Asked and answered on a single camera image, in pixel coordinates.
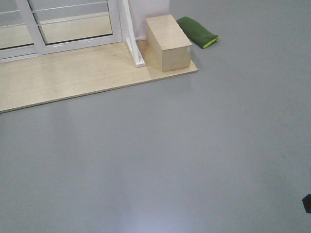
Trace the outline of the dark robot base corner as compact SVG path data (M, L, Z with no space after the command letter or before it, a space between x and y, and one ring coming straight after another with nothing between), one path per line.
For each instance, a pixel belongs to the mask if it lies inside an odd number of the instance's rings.
M311 194L307 194L302 199L302 203L303 203L306 213L310 214L311 213Z

